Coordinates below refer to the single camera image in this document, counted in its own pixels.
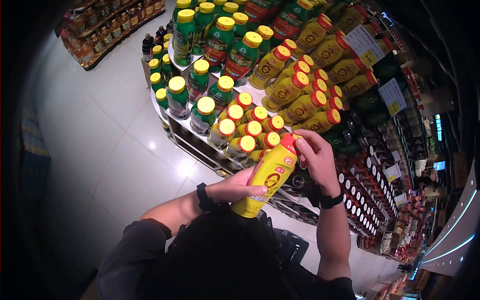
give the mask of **sign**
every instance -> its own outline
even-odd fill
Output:
[[[400,178],[402,173],[400,172],[400,167],[398,164],[394,164],[393,166],[384,170],[384,175],[387,177],[388,182],[391,182],[397,178]]]
[[[393,155],[393,158],[394,158],[395,161],[400,161],[401,160],[400,154],[398,154],[397,150],[393,151],[392,155]]]
[[[437,171],[445,169],[445,161],[440,161],[438,163],[433,163],[433,168]]]
[[[435,123],[437,126],[437,140],[441,142],[442,141],[442,121],[440,120],[439,114],[435,115]]]
[[[350,31],[345,36],[345,40],[367,68],[370,68],[385,57],[385,53],[380,45],[362,24]]]
[[[387,105],[388,111],[392,117],[407,107],[405,98],[403,97],[400,86],[398,86],[395,78],[390,79],[387,83],[379,87],[378,93]]]
[[[399,196],[397,196],[397,197],[394,197],[393,199],[395,200],[395,204],[396,204],[397,206],[400,206],[400,205],[402,205],[403,203],[407,203],[407,201],[408,201],[408,200],[407,200],[407,194],[405,194],[405,193],[403,193],[403,194],[401,194],[401,195],[399,195]]]

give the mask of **left hand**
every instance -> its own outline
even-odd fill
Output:
[[[253,168],[254,167],[239,171],[228,179],[207,185],[205,191],[208,197],[212,198],[215,202],[236,202],[243,197],[257,196],[266,193],[267,187],[264,185],[247,186]]]

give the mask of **yellow bottle cap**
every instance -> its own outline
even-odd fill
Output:
[[[177,8],[189,8],[192,6],[192,0],[177,0]]]
[[[153,47],[152,51],[153,51],[153,54],[159,54],[160,52],[162,52],[162,46],[160,45],[156,45],[155,47]]]
[[[310,95],[310,101],[316,108],[320,108],[327,103],[327,98],[322,92],[316,91]]]
[[[213,0],[212,2],[215,5],[222,5],[223,6],[227,2],[227,0]]]
[[[328,106],[331,109],[342,110],[343,108],[342,100],[340,100],[339,97],[333,97],[331,99],[328,99]]]
[[[283,40],[282,46],[287,47],[290,52],[297,50],[297,44],[289,38]]]
[[[298,89],[304,89],[308,85],[308,77],[304,72],[296,72],[292,76],[292,83]]]
[[[206,74],[208,67],[210,67],[210,64],[206,60],[197,60],[193,63],[193,71],[198,75]]]
[[[234,104],[227,109],[227,116],[234,121],[240,120],[243,117],[243,109],[240,105]]]
[[[310,68],[313,67],[313,59],[310,56],[304,54],[299,60],[306,62]]]
[[[168,82],[168,89],[174,94],[179,94],[185,89],[185,79],[181,76],[175,76]]]
[[[276,57],[276,59],[278,59],[279,61],[287,61],[291,56],[291,53],[287,49],[287,47],[282,46],[282,45],[274,48],[272,53]]]
[[[216,22],[216,27],[222,31],[230,31],[235,25],[235,21],[232,18],[220,17]]]
[[[229,76],[222,76],[218,79],[217,86],[222,92],[229,92],[233,88],[233,79]]]
[[[338,85],[334,85],[330,88],[330,95],[341,98],[343,96],[342,89]]]
[[[223,10],[226,12],[237,12],[239,10],[239,5],[233,2],[227,2],[223,5]]]
[[[312,89],[314,91],[320,91],[322,93],[325,93],[327,91],[327,84],[322,79],[317,79],[312,82]]]
[[[328,80],[328,75],[327,72],[325,72],[322,69],[316,70],[315,73],[313,74],[315,79],[322,79],[323,81],[327,82]]]
[[[155,92],[155,98],[159,101],[165,100],[167,98],[167,90],[159,88],[157,92]]]
[[[295,72],[304,72],[305,74],[310,73],[310,67],[304,61],[299,60],[294,66],[293,71]]]
[[[215,4],[210,2],[204,2],[204,3],[200,3],[198,11],[200,13],[211,13],[213,12],[214,8],[215,8]]]
[[[253,137],[262,133],[262,126],[258,121],[250,121],[245,126],[245,132]]]
[[[262,37],[258,33],[249,31],[245,33],[242,42],[247,47],[258,48],[258,46],[260,46],[260,44],[262,43],[262,40]]]
[[[252,98],[252,95],[250,95],[250,93],[241,92],[237,96],[237,99],[235,102],[242,108],[247,108],[248,106],[250,106],[250,104],[252,104],[253,98]]]
[[[167,65],[170,64],[170,56],[168,56],[168,54],[165,54],[163,57],[162,57],[162,62],[163,63],[166,63]]]
[[[273,30],[265,25],[258,26],[257,33],[262,37],[262,39],[266,40],[269,40],[273,36]]]
[[[250,152],[255,149],[255,139],[249,135],[245,135],[239,139],[238,147],[244,152]]]
[[[268,120],[268,127],[272,130],[280,130],[283,128],[284,122],[281,116],[273,116]]]
[[[218,122],[218,131],[222,135],[231,135],[235,131],[235,123],[230,119],[223,119]]]
[[[197,109],[202,115],[209,115],[215,109],[215,101],[210,97],[201,97],[198,99]]]
[[[194,16],[195,16],[195,11],[193,10],[181,10],[178,13],[177,22],[188,23],[190,21],[193,21]]]
[[[267,110],[263,106],[257,106],[252,111],[252,119],[261,122],[268,117]]]
[[[245,25],[248,22],[248,16],[242,12],[234,12],[232,18],[237,25]]]
[[[150,82],[153,84],[159,83],[160,79],[162,79],[162,76],[160,76],[160,73],[153,73],[152,75],[150,75]]]
[[[308,11],[313,7],[313,4],[308,0],[297,0],[297,4]]]
[[[340,113],[338,110],[331,109],[327,111],[327,120],[330,124],[335,125],[340,123]]]
[[[158,59],[152,59],[151,61],[148,62],[148,65],[150,66],[151,69],[157,68],[159,64],[160,62],[158,61]]]
[[[269,132],[265,135],[264,142],[268,147],[273,148],[280,142],[280,135],[275,131]]]

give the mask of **yellow bottle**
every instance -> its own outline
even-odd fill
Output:
[[[342,90],[338,85],[334,85],[328,88],[328,90],[324,93],[327,99],[331,99],[333,97],[341,98],[343,96]]]
[[[308,66],[308,64],[304,61],[296,61],[296,62],[293,62],[290,64],[290,66],[288,66],[287,68],[285,68],[278,76],[277,78],[275,79],[275,81],[269,85],[266,89],[265,89],[265,94],[269,95],[272,93],[273,89],[275,88],[275,86],[280,82],[282,81],[283,79],[287,78],[287,77],[291,77],[293,74],[295,74],[296,72],[303,72],[305,74],[309,74],[310,73],[310,67]]]
[[[352,79],[361,70],[367,69],[357,55],[352,59],[339,61],[331,70],[327,72],[327,86],[331,87],[336,84]]]
[[[247,92],[241,92],[235,99],[233,99],[229,104],[228,107],[237,104],[239,105],[243,111],[247,111],[250,108],[250,105],[253,102],[252,95]]]
[[[304,53],[312,50],[324,39],[327,31],[332,28],[332,23],[330,23],[325,17],[326,16],[321,13],[318,15],[316,22],[312,22],[305,26],[295,41],[295,44],[297,44],[297,50],[292,53],[294,57],[299,58]]]
[[[324,42],[328,42],[328,41],[331,41],[331,40],[334,40],[334,39],[337,39],[341,36],[345,36],[345,34],[343,33],[343,31],[341,30],[338,30],[337,32],[335,32],[335,34],[333,35],[327,35],[325,36],[325,38],[320,42],[320,44],[318,44],[319,46],[321,44],[323,44]]]
[[[373,72],[368,70],[365,74],[357,75],[347,81],[341,87],[345,99],[360,96],[366,93],[373,85],[377,84],[377,79]]]
[[[287,77],[277,84],[270,95],[263,97],[262,105],[268,111],[276,112],[282,105],[297,99],[307,85],[307,75],[303,72],[296,72],[293,76]]]
[[[283,69],[289,58],[290,51],[287,48],[282,45],[274,48],[258,63],[257,69],[248,78],[248,82],[256,89],[265,89],[270,79]]]
[[[325,82],[327,82],[327,80],[328,80],[327,72],[325,72],[322,69],[318,69],[315,72],[308,74],[307,77],[308,77],[308,82],[309,83],[311,83],[311,82],[313,82],[317,79],[322,79]]]
[[[333,125],[340,123],[340,114],[338,110],[331,109],[329,111],[319,111],[304,123],[292,126],[292,130],[306,129],[315,131],[316,133],[323,133]]]
[[[284,122],[281,116],[273,116],[262,122],[264,132],[279,131],[283,128]]]
[[[218,116],[218,120],[230,119],[235,123],[235,126],[240,125],[240,120],[243,117],[243,109],[240,105],[230,105],[227,109],[222,111]]]
[[[308,118],[327,103],[325,95],[318,91],[310,95],[300,96],[286,109],[278,112],[285,125],[292,126],[295,122]]]
[[[309,83],[302,91],[301,94],[313,94],[317,91],[325,93],[327,91],[327,84],[322,79],[317,79]]]
[[[240,162],[240,164],[245,168],[253,167],[270,151],[272,151],[272,149],[253,150],[246,159]]]
[[[223,154],[230,158],[244,157],[255,149],[255,139],[249,135],[233,138],[223,150]]]
[[[257,149],[273,149],[280,142],[280,135],[275,131],[264,132],[256,137]]]
[[[248,180],[249,185],[265,185],[267,192],[250,196],[233,203],[232,210],[240,216],[254,218],[270,197],[287,181],[297,162],[295,137],[286,134],[282,142],[264,156]]]
[[[339,97],[333,97],[328,99],[327,103],[325,103],[325,105],[322,106],[320,109],[323,111],[329,111],[331,109],[336,109],[338,111],[341,111],[343,109],[343,103]]]
[[[360,25],[366,17],[368,17],[368,14],[360,5],[355,4],[347,7],[340,16],[340,19],[332,26],[332,31],[336,32],[341,30],[348,34]]]
[[[240,123],[247,123],[250,121],[257,121],[262,123],[268,117],[267,110],[263,106],[257,106],[254,109],[247,110],[240,120]]]
[[[213,124],[208,135],[208,140],[215,146],[221,147],[233,138],[235,124],[230,119],[224,119]]]
[[[320,44],[310,55],[314,62],[313,71],[323,69],[336,62],[342,56],[343,50],[349,47],[342,36]]]
[[[260,123],[257,121],[250,121],[246,124],[241,124],[240,126],[238,126],[235,130],[235,133],[233,134],[233,138],[242,137],[245,135],[256,137],[261,133],[262,126],[260,125]]]

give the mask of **right hand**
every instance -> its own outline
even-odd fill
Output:
[[[301,165],[308,166],[310,176],[320,185],[323,194],[339,196],[340,184],[336,176],[332,146],[316,132],[297,129],[294,133],[303,137],[295,142]]]

